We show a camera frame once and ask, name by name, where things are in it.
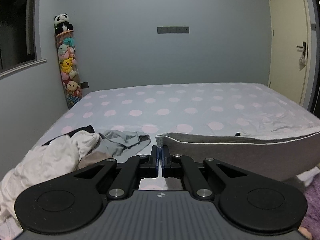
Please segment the window sill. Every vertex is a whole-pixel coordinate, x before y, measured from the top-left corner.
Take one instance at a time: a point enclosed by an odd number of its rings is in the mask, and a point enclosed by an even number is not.
[[[36,60],[36,61],[33,61],[33,62],[30,62],[30,63],[27,63],[27,64],[24,64],[24,65],[21,65],[21,66],[17,66],[15,68],[12,68],[12,69],[8,69],[6,71],[3,71],[0,73],[0,78],[4,78],[5,76],[8,76],[8,75],[11,75],[15,72],[18,72],[22,69],[25,69],[25,68],[29,68],[29,67],[33,67],[33,66],[36,66],[36,65],[39,65],[39,64],[43,64],[43,63],[46,63],[47,62],[47,59],[41,59],[41,60]]]

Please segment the door handle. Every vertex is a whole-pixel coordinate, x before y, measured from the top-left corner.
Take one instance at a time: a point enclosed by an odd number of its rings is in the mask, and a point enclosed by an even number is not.
[[[297,46],[298,49],[302,49],[302,54],[306,58],[306,42],[302,43],[302,46]]]

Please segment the window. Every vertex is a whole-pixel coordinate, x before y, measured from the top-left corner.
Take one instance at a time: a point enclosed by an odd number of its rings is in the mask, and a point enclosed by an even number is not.
[[[35,0],[0,0],[0,71],[36,60]]]

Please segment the metal screw cap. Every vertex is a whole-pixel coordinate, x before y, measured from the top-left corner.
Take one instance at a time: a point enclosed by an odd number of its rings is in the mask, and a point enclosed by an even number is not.
[[[200,197],[209,197],[212,195],[212,191],[207,188],[202,188],[197,191],[197,195]]]
[[[124,194],[124,190],[120,188],[113,188],[109,191],[109,195],[113,197],[121,197]]]

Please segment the panda plush toy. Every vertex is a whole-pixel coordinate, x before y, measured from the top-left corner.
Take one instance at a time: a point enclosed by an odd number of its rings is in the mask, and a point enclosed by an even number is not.
[[[54,26],[56,35],[68,30],[73,30],[73,25],[69,23],[69,17],[66,13],[54,17]]]

